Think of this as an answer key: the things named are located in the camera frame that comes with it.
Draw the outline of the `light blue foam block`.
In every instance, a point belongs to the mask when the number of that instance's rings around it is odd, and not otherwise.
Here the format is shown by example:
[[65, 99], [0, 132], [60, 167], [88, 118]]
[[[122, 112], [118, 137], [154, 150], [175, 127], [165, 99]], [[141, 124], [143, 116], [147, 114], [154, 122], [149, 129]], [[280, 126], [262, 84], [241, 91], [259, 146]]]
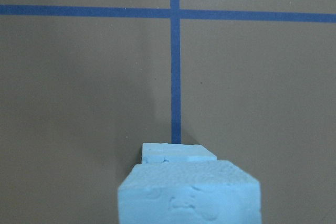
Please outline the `light blue foam block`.
[[143, 143], [142, 164], [216, 161], [217, 156], [202, 145]]
[[260, 183], [229, 161], [135, 165], [118, 188], [120, 223], [261, 223]]

